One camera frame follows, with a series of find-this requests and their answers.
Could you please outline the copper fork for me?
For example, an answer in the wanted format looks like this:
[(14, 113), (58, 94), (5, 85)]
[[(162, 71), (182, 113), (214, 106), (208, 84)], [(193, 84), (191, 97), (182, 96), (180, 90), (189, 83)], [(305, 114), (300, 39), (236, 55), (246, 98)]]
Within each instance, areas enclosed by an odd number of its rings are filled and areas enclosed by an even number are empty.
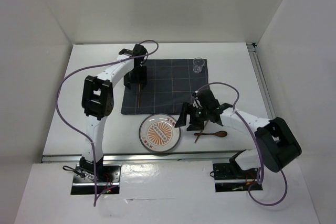
[(142, 84), (139, 83), (138, 93), (137, 93), (137, 108), (140, 108), (140, 105), (141, 105), (141, 91), (142, 91)]

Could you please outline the patterned ceramic plate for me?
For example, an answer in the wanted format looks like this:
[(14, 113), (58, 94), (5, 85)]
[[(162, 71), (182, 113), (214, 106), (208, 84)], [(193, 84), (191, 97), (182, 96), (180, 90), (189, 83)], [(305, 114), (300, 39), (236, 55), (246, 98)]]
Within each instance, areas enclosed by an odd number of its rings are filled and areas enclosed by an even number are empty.
[(168, 114), (153, 114), (139, 127), (139, 140), (150, 152), (165, 153), (173, 150), (181, 139), (177, 120)]

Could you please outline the brown wooden spoon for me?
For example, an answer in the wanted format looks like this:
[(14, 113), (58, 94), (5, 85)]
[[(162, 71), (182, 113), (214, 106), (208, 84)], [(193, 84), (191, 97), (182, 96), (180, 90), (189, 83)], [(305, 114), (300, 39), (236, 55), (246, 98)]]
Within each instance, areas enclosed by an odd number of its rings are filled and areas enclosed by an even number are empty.
[(228, 133), (226, 131), (218, 131), (215, 133), (194, 133), (194, 136), (206, 136), (206, 135), (212, 135), (212, 136), (216, 136), (216, 137), (226, 137), (228, 135)]

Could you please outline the dark grey checked cloth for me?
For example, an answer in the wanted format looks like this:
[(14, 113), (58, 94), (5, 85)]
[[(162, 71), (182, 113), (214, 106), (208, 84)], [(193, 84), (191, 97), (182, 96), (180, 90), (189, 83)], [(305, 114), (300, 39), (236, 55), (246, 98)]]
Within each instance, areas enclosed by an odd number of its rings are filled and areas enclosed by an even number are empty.
[(193, 72), (193, 59), (151, 59), (147, 66), (147, 84), (141, 91), (137, 108), (138, 86), (125, 88), (121, 114), (179, 115), (184, 102), (192, 103), (192, 94), (208, 84), (207, 60), (201, 73)]

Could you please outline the small clear glass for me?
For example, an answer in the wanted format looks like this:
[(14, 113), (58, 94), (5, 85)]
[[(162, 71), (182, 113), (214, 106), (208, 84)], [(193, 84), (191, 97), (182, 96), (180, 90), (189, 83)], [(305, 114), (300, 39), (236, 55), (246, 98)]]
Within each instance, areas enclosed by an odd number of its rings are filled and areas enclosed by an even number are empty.
[(204, 67), (204, 63), (205, 61), (203, 58), (200, 58), (200, 57), (194, 58), (193, 59), (193, 72), (201, 73)]

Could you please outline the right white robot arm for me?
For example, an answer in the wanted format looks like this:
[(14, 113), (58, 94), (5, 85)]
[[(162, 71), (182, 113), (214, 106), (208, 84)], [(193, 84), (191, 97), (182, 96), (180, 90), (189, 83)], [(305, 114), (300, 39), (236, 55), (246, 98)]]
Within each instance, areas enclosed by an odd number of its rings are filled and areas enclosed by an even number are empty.
[(240, 178), (252, 168), (265, 167), (277, 173), (301, 155), (301, 146), (284, 119), (265, 119), (240, 111), (229, 103), (220, 103), (209, 89), (197, 91), (193, 96), (193, 103), (183, 103), (176, 127), (201, 131), (205, 122), (210, 121), (247, 134), (255, 143), (253, 150), (234, 156), (229, 165), (233, 177)]

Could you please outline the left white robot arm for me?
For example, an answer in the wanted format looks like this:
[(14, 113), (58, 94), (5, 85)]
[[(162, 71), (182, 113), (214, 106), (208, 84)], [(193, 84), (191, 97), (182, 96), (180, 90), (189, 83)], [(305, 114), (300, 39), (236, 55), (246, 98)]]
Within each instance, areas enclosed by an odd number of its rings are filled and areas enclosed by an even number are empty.
[(132, 50), (122, 49), (117, 63), (97, 76), (84, 81), (81, 105), (87, 117), (86, 136), (89, 147), (84, 151), (79, 166), (91, 181), (99, 181), (107, 170), (103, 166), (102, 141), (107, 117), (114, 107), (113, 88), (120, 80), (126, 88), (140, 91), (147, 84), (147, 67), (143, 65), (147, 49), (136, 44)]

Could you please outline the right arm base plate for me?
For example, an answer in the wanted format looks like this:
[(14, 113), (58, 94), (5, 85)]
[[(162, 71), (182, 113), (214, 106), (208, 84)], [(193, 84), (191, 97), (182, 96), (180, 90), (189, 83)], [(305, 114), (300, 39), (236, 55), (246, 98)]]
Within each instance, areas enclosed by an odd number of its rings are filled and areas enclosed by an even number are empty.
[(240, 192), (262, 190), (262, 186), (257, 184), (257, 169), (241, 170), (233, 163), (214, 163), (213, 170), (209, 173), (214, 179), (215, 191)]

